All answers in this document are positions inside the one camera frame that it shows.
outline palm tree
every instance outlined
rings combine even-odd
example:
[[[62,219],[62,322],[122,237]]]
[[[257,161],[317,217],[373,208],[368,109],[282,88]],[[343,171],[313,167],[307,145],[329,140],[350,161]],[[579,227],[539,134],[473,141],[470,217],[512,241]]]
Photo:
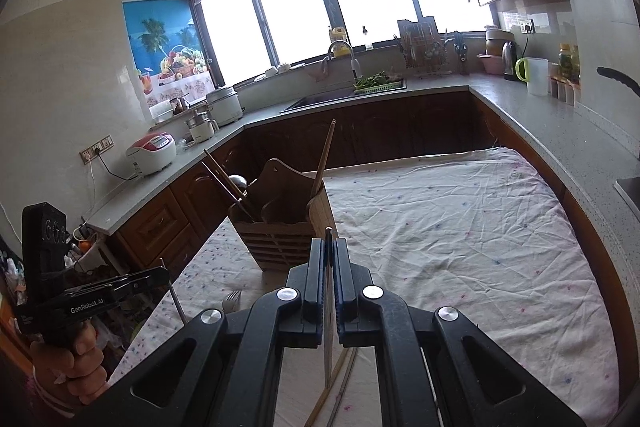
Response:
[[[180,44],[182,44],[186,48],[193,48],[198,44],[195,39],[195,36],[193,35],[193,33],[191,32],[191,29],[188,26],[185,28],[182,28],[177,35],[178,35],[178,38],[180,39]]]
[[[166,57],[167,54],[164,52],[162,46],[165,46],[169,43],[169,39],[166,36],[166,32],[164,31],[164,23],[162,21],[158,21],[156,19],[144,19],[142,25],[145,27],[146,33],[140,35],[140,41],[142,45],[145,47],[148,53],[155,53],[156,51],[161,51],[162,54]]]

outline human hand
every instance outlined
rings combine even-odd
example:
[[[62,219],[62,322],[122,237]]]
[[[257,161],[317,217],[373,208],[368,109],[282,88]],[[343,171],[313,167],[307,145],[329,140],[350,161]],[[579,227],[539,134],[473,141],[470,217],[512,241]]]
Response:
[[[31,343],[30,349],[38,383],[66,404],[87,405],[109,387],[107,372],[101,366],[104,355],[95,346],[95,330],[89,321],[84,322],[74,341],[75,353],[43,342]],[[61,373],[72,380],[56,384]]]

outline red and white rice cooker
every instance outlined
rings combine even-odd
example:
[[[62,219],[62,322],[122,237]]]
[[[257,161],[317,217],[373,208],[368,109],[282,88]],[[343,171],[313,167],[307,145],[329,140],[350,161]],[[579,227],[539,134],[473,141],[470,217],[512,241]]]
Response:
[[[175,140],[167,132],[155,132],[140,138],[127,149],[127,158],[133,162],[140,176],[164,169],[175,158]]]

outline silver thermos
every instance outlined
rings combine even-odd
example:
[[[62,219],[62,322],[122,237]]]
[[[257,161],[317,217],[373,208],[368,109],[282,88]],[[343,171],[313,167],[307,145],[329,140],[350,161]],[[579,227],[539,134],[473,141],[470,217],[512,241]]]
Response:
[[[514,41],[505,42],[502,47],[502,66],[504,68],[505,80],[518,79],[516,76],[516,60],[518,60],[516,43]]]

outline wooden utensil holder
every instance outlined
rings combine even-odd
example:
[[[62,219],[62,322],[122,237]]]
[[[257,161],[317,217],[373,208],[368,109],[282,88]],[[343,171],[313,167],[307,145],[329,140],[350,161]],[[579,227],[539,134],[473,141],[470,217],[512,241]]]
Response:
[[[296,190],[292,194],[286,193],[281,188],[279,193],[271,195],[270,201],[262,206],[263,216],[266,215],[265,210],[270,209],[268,211],[271,212],[271,215],[268,216],[269,222],[251,223],[247,215],[236,204],[229,208],[229,219],[261,270],[288,271],[293,266],[308,262],[311,239],[324,237],[326,227],[331,227],[335,231],[335,220],[324,182],[320,185],[318,194],[309,201],[308,195],[313,179],[307,178],[304,174],[291,169],[279,160],[267,162],[258,180],[252,184],[257,184],[254,187],[257,190],[253,190],[255,194],[264,192],[260,190],[260,185],[263,185],[262,188],[264,188],[264,180],[270,181],[269,178],[273,176],[274,171],[278,172],[278,176],[290,178],[291,183],[287,183],[286,187],[295,187]],[[247,188],[247,200],[249,201],[251,200],[252,185]],[[282,198],[283,204],[281,206],[278,206],[279,198]],[[302,207],[304,221],[286,223],[291,215],[297,214],[295,207],[299,204],[304,205],[305,200],[306,206]],[[282,214],[282,219],[279,219],[278,214]]]

